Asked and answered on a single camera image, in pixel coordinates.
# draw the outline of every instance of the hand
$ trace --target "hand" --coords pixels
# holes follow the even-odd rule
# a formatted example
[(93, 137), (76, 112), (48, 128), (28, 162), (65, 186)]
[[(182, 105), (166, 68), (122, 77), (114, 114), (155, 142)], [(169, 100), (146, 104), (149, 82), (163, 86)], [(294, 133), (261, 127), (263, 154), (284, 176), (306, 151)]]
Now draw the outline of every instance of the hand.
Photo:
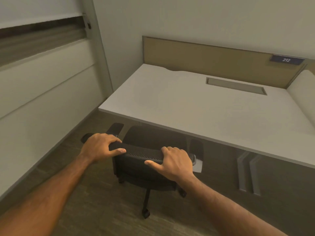
[(186, 151), (179, 150), (177, 147), (162, 147), (161, 150), (164, 155), (162, 165), (151, 160), (147, 160), (144, 163), (169, 180), (177, 183), (186, 177), (193, 176), (192, 162)]
[(96, 133), (88, 138), (81, 149), (80, 155), (88, 157), (91, 162), (93, 162), (125, 153), (126, 150), (123, 148), (118, 148), (112, 151), (108, 149), (109, 144), (115, 141), (121, 143), (121, 140), (113, 135)]

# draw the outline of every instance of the white desk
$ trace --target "white desk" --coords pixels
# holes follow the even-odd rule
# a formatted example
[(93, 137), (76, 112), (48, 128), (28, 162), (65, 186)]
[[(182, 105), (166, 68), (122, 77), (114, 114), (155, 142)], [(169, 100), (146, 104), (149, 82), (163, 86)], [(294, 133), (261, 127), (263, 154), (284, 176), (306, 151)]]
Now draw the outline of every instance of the white desk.
[(143, 64), (99, 110), (315, 168), (315, 129), (285, 89), (260, 95), (206, 77)]

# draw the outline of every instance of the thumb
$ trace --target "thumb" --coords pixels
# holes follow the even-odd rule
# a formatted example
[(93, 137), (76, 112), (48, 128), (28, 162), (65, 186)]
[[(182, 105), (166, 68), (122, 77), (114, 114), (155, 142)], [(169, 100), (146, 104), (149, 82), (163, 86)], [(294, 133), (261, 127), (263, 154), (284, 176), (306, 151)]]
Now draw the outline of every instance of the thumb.
[(118, 155), (121, 155), (121, 154), (124, 154), (124, 153), (126, 153), (126, 149), (124, 149), (124, 148), (117, 148), (115, 150), (109, 151), (108, 156), (109, 157), (113, 157), (113, 156), (118, 156)]
[(153, 168), (154, 170), (156, 170), (157, 172), (160, 172), (163, 170), (163, 166), (154, 162), (154, 161), (151, 161), (151, 160), (147, 160), (144, 162), (144, 164), (148, 165), (149, 167)]

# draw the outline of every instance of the black office chair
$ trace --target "black office chair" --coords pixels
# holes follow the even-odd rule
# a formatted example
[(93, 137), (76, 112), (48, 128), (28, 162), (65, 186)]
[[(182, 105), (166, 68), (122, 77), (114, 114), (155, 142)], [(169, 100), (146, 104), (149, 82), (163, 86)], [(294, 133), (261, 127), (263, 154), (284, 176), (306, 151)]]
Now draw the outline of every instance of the black office chair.
[[(114, 123), (106, 133), (118, 136), (123, 126), (121, 123)], [(85, 143), (92, 135), (92, 133), (85, 134), (81, 142)], [(123, 143), (114, 142), (109, 145), (109, 150), (117, 148), (126, 149), (125, 154), (113, 157), (112, 159), (114, 174), (118, 177), (119, 183), (127, 181), (147, 189), (142, 209), (142, 215), (145, 219), (150, 216), (147, 205), (151, 190), (170, 191), (177, 189), (182, 197), (186, 196), (186, 192), (176, 182), (168, 180), (144, 164), (145, 160), (152, 160), (162, 164), (163, 154), (161, 148), (163, 146), (178, 147), (187, 151), (187, 140), (183, 134), (174, 131), (133, 126), (125, 135)], [(195, 165), (196, 156), (194, 154), (188, 155), (193, 165)]]

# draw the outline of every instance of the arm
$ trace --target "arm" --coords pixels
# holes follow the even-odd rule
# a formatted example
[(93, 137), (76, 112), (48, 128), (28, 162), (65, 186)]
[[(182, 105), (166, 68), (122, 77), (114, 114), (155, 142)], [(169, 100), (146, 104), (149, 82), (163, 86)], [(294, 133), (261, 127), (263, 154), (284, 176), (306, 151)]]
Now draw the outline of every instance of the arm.
[(163, 147), (162, 151), (162, 165), (149, 160), (145, 164), (166, 178), (176, 181), (188, 194), (193, 195), (221, 235), (286, 235), (198, 180), (192, 173), (191, 160), (184, 150)]
[(115, 141), (121, 142), (113, 135), (97, 133), (91, 136), (72, 163), (1, 216), (0, 236), (50, 235), (85, 169), (94, 161), (126, 152), (121, 148), (109, 151), (108, 145)]

